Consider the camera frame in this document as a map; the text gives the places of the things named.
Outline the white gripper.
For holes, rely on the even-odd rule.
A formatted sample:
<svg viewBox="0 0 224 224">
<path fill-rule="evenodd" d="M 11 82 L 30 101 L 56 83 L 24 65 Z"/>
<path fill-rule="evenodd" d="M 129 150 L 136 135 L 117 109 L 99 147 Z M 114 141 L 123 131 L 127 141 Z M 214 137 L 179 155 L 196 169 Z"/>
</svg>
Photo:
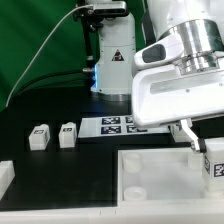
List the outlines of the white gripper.
<svg viewBox="0 0 224 224">
<path fill-rule="evenodd" d="M 132 83 L 132 114 L 139 128 L 179 122 L 194 153 L 205 153 L 204 139 L 191 130 L 192 119 L 224 114 L 224 70 L 181 76 L 174 65 L 139 72 Z"/>
</svg>

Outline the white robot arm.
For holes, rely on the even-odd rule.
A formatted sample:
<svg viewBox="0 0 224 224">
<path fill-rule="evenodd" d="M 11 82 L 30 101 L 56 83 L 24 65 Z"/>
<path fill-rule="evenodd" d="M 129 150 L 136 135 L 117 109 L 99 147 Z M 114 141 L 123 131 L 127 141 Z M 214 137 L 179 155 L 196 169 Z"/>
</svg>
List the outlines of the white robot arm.
<svg viewBox="0 0 224 224">
<path fill-rule="evenodd" d="M 169 125 L 204 153 L 191 123 L 224 114 L 224 0 L 146 1 L 144 38 L 155 41 L 136 51 L 125 4 L 93 0 L 104 28 L 92 91 L 111 100 L 130 96 L 137 127 Z"/>
</svg>

